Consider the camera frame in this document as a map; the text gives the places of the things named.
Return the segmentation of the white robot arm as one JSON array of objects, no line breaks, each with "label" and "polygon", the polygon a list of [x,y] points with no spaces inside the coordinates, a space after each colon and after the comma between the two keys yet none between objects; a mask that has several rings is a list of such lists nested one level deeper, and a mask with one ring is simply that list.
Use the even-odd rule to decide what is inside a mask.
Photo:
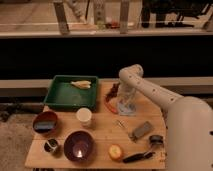
[{"label": "white robot arm", "polygon": [[119,71],[124,85],[167,113],[165,171],[213,171],[213,109],[200,98],[182,96],[142,75],[138,64]]}]

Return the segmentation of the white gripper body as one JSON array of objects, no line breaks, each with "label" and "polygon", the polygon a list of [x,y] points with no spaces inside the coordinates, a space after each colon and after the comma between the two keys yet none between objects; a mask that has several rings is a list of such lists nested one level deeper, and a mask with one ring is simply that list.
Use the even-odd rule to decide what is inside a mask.
[{"label": "white gripper body", "polygon": [[134,99],[136,90],[133,88],[129,89],[118,89],[118,102],[124,106],[129,106]]}]

